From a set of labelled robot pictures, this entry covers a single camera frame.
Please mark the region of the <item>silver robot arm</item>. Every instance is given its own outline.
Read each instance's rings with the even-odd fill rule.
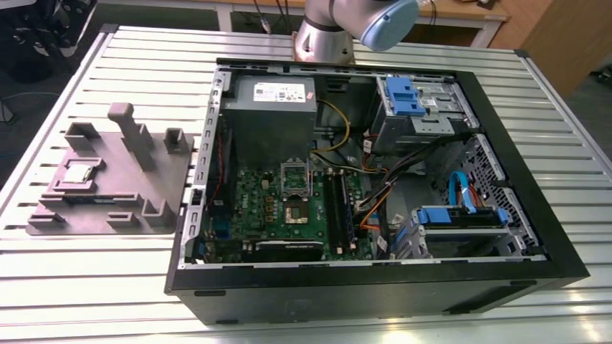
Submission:
[[[387,50],[405,37],[417,15],[417,0],[308,0],[296,59],[349,63],[353,37],[372,50]]]

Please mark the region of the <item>slotted metal table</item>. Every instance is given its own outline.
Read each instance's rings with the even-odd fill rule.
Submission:
[[[133,116],[152,133],[180,127],[199,135],[215,59],[291,59],[291,44],[284,36],[140,27],[100,33],[0,193],[0,340],[611,341],[612,165],[529,58],[503,50],[400,44],[380,53],[356,43],[355,55],[360,65],[476,74],[592,274],[564,289],[537,292],[481,315],[204,326],[163,293],[171,235],[25,233],[68,146],[63,133],[72,122],[117,131],[105,119],[108,105],[132,102]]]

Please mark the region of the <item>power supply label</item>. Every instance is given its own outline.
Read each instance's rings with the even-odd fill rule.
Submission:
[[[259,82],[255,84],[252,99],[256,102],[307,102],[304,84]]]

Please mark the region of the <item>ram slot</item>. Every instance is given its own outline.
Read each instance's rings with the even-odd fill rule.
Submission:
[[[324,177],[323,194],[325,199],[327,239],[329,242],[329,250],[335,254],[343,254],[343,209],[339,202],[340,194],[337,193],[336,178],[332,174]]]
[[[340,185],[340,192],[341,192],[341,199],[343,199],[343,234],[347,246],[351,249],[355,249],[355,228],[353,228],[353,211],[351,207],[351,199],[348,194],[348,184],[347,184],[347,177],[344,174],[339,175],[339,185]]]

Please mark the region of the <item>3d printed holder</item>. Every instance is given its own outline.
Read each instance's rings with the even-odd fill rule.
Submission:
[[[175,231],[193,136],[180,128],[151,134],[129,103],[113,103],[108,118],[121,133],[99,133],[91,123],[65,132],[71,148],[28,220],[31,235]]]

